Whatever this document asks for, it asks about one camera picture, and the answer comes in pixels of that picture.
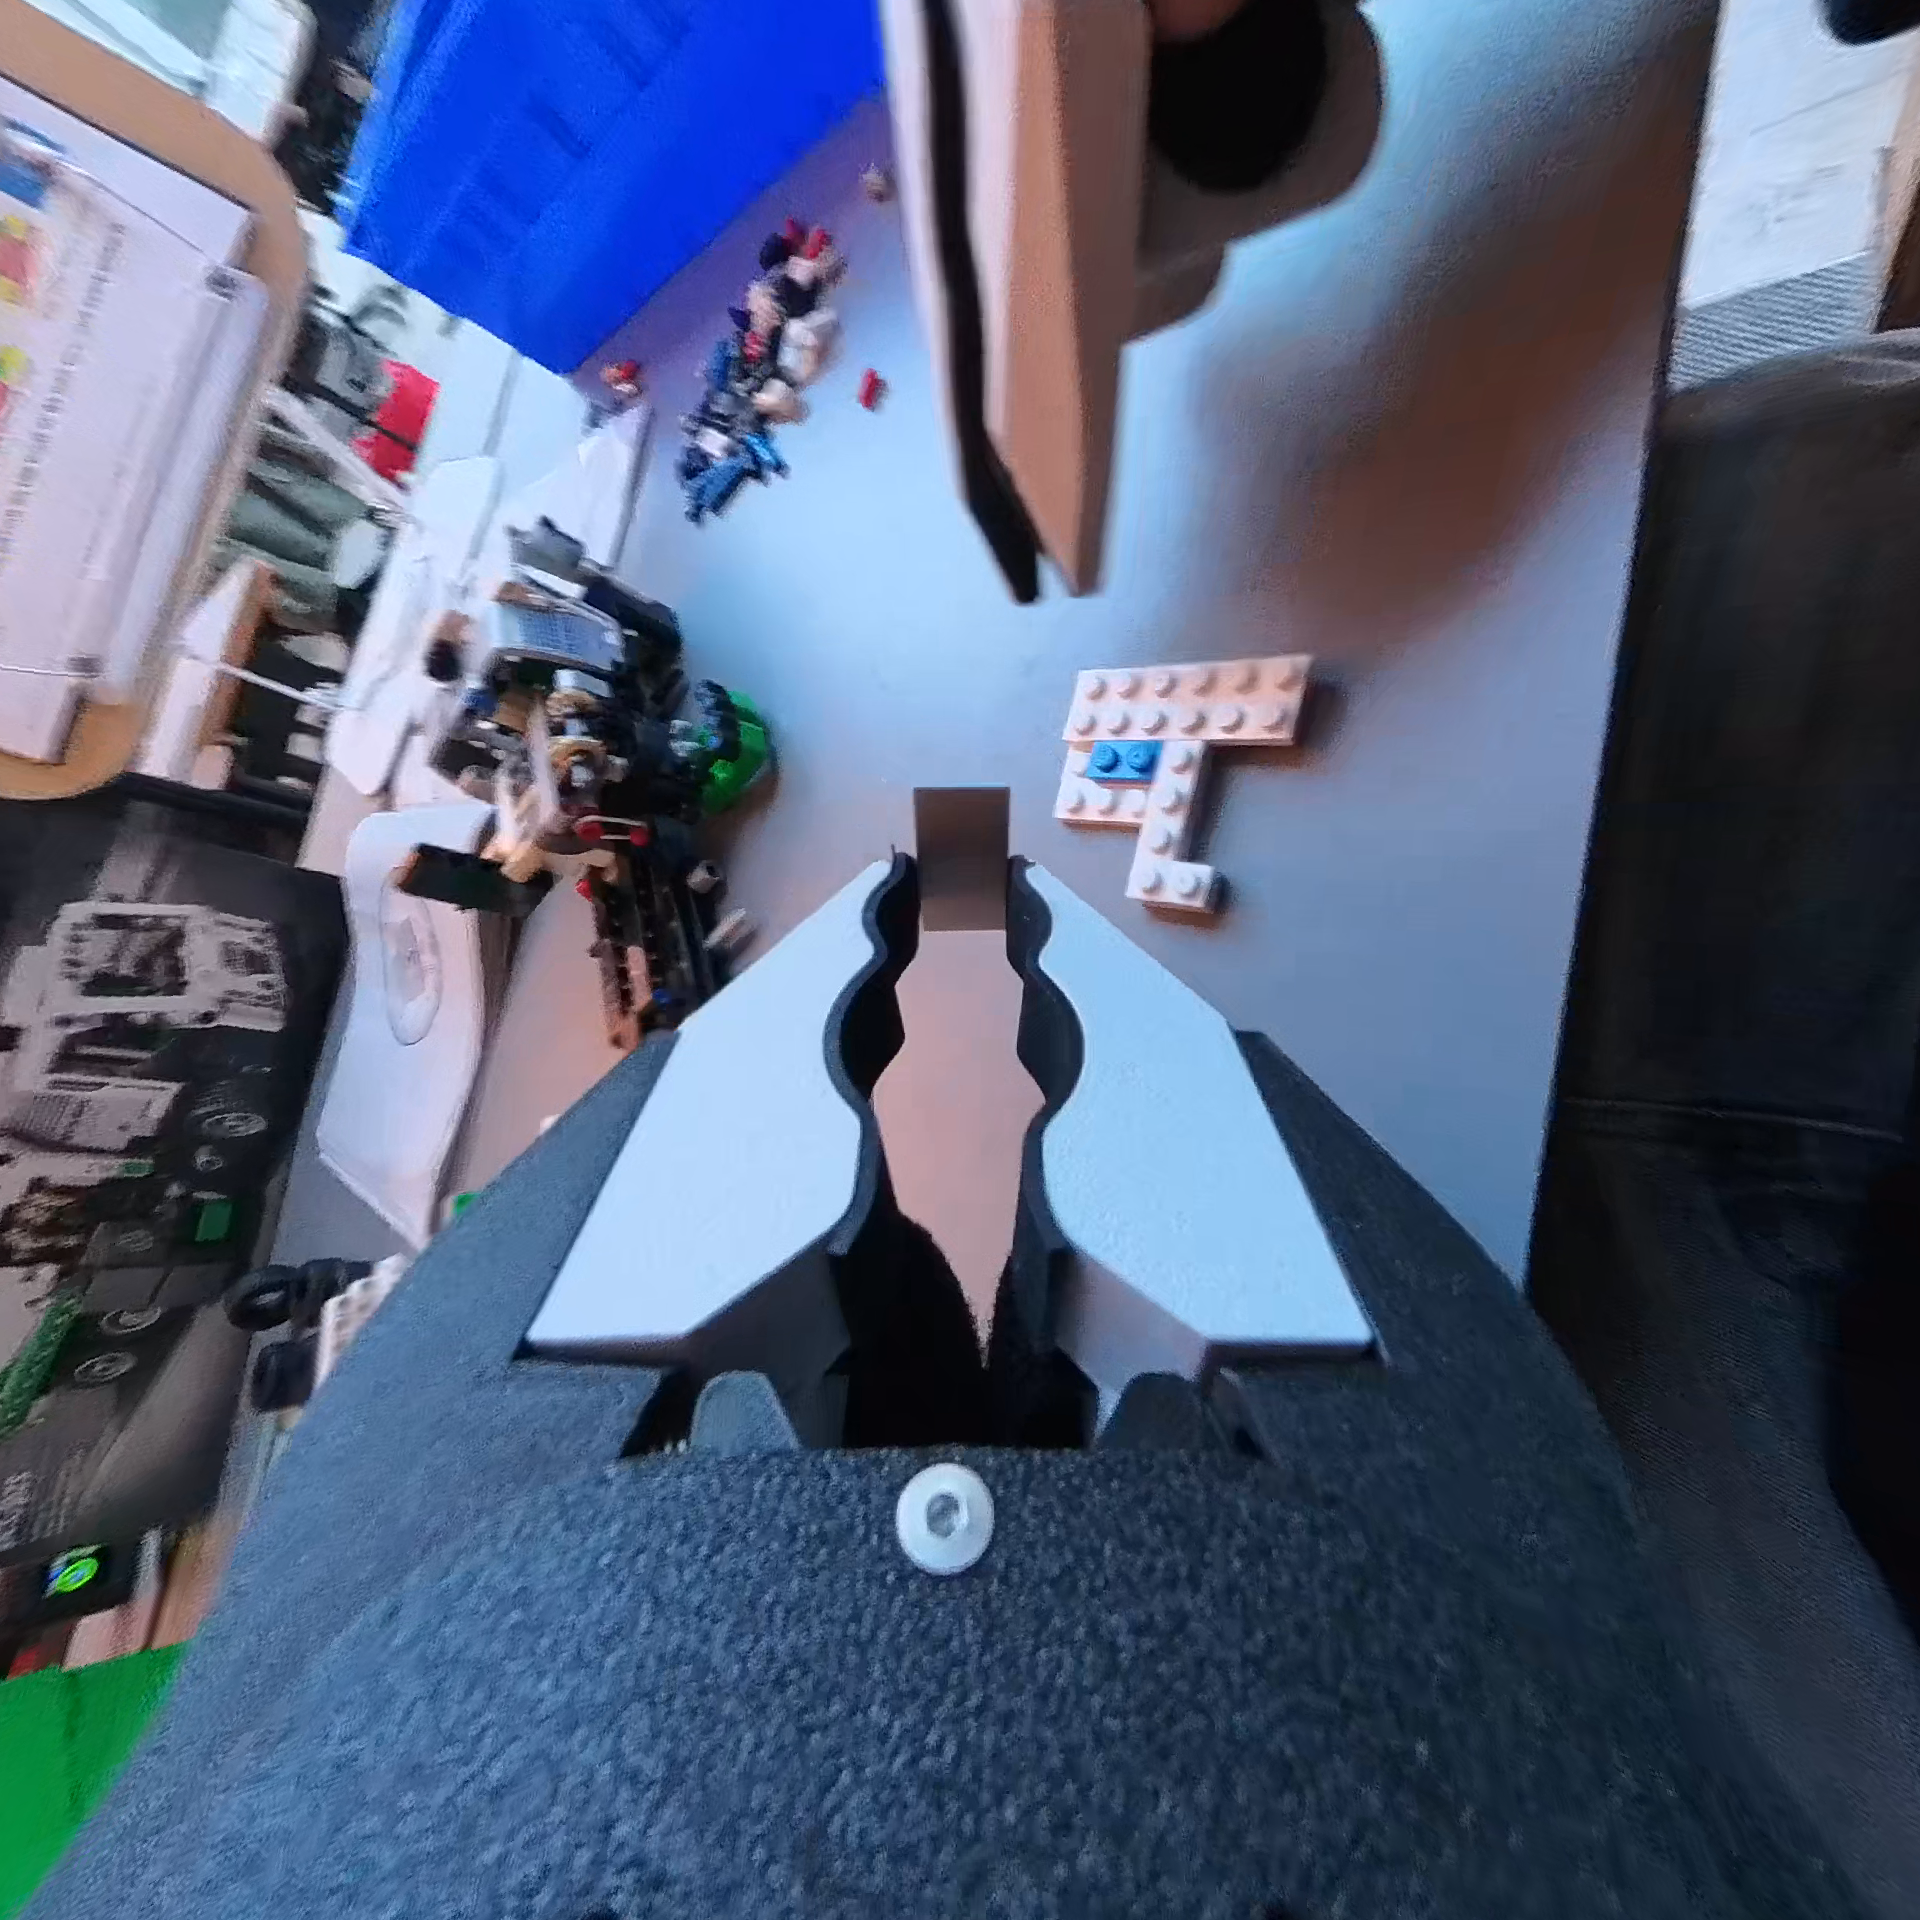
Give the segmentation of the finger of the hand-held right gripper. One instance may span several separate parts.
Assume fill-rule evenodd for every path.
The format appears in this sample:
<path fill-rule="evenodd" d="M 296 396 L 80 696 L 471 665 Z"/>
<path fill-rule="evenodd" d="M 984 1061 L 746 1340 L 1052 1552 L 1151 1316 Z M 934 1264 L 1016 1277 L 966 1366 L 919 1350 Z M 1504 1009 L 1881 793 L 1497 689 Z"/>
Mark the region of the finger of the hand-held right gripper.
<path fill-rule="evenodd" d="M 988 425 L 988 329 L 969 220 L 969 89 L 948 2 L 882 2 L 903 244 L 957 494 L 1018 605 L 1040 596 L 1040 537 Z"/>
<path fill-rule="evenodd" d="M 1150 26 L 1137 2 L 970 6 L 983 425 L 1074 594 L 1105 544 L 1134 333 Z"/>

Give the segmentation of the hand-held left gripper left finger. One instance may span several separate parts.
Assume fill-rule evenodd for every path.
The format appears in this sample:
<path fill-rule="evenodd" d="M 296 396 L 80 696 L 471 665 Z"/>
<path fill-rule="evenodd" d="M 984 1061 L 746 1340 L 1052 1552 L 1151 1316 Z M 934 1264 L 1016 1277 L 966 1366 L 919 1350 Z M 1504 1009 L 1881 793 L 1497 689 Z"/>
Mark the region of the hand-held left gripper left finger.
<path fill-rule="evenodd" d="M 682 1022 L 546 1292 L 538 1358 L 841 1358 L 887 1186 L 872 1092 L 904 1042 L 911 856 L 861 868 Z"/>

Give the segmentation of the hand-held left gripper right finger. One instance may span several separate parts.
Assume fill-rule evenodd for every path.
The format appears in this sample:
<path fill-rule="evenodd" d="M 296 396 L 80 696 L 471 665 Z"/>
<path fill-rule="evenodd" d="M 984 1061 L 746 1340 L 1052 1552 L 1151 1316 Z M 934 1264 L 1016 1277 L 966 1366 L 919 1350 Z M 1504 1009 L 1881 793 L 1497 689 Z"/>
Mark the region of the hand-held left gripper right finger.
<path fill-rule="evenodd" d="M 1040 1110 L 1014 1301 L 1065 1358 L 1357 1358 L 1375 1330 L 1230 1022 L 1016 857 L 1005 956 Z"/>

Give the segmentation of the grey lego tile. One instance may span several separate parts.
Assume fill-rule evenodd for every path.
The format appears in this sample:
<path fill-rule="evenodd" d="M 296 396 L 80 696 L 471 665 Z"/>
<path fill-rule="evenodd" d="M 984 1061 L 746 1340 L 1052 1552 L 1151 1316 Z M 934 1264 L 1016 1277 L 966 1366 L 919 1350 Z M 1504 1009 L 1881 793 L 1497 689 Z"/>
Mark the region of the grey lego tile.
<path fill-rule="evenodd" d="M 919 924 L 932 933 L 1004 933 L 1010 790 L 993 785 L 913 788 Z"/>

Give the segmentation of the white lego plate assembly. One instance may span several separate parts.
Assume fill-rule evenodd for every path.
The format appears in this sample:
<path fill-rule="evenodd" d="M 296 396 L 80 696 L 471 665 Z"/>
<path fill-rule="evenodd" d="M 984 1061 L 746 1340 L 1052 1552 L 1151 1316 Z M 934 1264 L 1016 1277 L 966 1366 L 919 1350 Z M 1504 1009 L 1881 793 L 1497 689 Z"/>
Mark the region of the white lego plate assembly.
<path fill-rule="evenodd" d="M 1054 818 L 1127 833 L 1127 899 L 1166 920 L 1212 921 L 1225 880 L 1192 857 L 1212 761 L 1290 748 L 1309 684 L 1309 657 L 1080 669 L 1062 720 Z"/>

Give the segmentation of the pile of small lego pins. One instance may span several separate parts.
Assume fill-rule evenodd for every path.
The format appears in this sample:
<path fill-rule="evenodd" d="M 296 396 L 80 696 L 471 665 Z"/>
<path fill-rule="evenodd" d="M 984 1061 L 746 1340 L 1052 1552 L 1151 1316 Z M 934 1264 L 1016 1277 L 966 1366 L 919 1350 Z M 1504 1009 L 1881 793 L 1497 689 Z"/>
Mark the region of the pile of small lego pins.
<path fill-rule="evenodd" d="M 679 418 L 685 522 L 702 525 L 740 489 L 789 475 L 776 432 L 806 418 L 806 393 L 836 355 L 846 272 L 831 233 L 800 218 L 759 244 L 756 269 L 704 358 L 698 398 Z"/>

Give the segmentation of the partly built lego truck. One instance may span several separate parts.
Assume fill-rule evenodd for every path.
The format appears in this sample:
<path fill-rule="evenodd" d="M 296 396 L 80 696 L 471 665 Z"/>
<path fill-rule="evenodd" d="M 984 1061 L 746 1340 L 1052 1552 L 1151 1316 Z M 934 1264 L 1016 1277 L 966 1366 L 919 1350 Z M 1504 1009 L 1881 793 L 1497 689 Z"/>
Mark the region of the partly built lego truck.
<path fill-rule="evenodd" d="M 428 770 L 484 818 L 472 848 L 417 843 L 398 891 L 520 924 L 567 883 L 607 1042 L 632 1052 L 702 1009 L 751 933 L 706 834 L 772 774 L 772 732 L 745 692 L 690 680 L 674 611 L 553 518 L 503 540 L 503 569 L 423 657 L 450 696 Z"/>

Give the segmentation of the black lego set box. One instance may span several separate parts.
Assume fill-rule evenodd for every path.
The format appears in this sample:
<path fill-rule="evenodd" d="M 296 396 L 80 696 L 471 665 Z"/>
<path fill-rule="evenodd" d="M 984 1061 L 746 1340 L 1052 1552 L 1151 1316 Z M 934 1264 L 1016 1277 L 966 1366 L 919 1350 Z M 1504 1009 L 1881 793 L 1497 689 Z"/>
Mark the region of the black lego set box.
<path fill-rule="evenodd" d="M 2 804 L 4 1634 L 127 1602 L 218 1499 L 340 883 L 206 813 Z"/>

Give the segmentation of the blue plastic bin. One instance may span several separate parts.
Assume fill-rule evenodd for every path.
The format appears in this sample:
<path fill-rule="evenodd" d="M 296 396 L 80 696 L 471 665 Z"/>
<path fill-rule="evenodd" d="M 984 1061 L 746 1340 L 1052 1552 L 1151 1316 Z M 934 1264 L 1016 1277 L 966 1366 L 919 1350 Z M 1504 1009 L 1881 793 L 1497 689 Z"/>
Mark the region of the blue plastic bin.
<path fill-rule="evenodd" d="M 877 84 L 870 2 L 396 5 L 330 222 L 572 376 Z"/>

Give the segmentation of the red object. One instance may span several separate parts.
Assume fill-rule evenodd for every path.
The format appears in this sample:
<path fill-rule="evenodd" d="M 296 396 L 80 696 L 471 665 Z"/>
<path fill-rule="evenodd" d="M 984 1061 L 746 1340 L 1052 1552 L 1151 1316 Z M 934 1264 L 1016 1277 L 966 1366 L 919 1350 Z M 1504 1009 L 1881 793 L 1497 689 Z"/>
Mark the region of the red object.
<path fill-rule="evenodd" d="M 399 488 L 417 464 L 425 430 L 441 385 L 399 358 L 378 361 L 384 387 L 365 422 L 351 434 L 351 451 L 378 477 Z"/>

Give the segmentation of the wooden instruction board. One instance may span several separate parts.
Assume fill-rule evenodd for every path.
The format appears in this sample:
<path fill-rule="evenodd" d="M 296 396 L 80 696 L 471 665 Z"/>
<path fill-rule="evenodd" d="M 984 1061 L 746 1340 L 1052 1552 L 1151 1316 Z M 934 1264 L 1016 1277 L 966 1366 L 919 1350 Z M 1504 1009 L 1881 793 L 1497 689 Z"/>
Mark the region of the wooden instruction board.
<path fill-rule="evenodd" d="M 2 5 L 2 793 L 130 769 L 304 302 L 304 5 Z"/>

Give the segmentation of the green plastic bin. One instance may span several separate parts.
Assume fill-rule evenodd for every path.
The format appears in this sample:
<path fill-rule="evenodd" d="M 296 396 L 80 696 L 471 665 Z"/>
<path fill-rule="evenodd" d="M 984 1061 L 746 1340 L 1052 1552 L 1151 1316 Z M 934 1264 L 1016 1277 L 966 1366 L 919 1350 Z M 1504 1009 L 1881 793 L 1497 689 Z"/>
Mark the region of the green plastic bin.
<path fill-rule="evenodd" d="M 164 1702 L 184 1646 L 2 1684 L 2 1916 L 16 1917 Z"/>

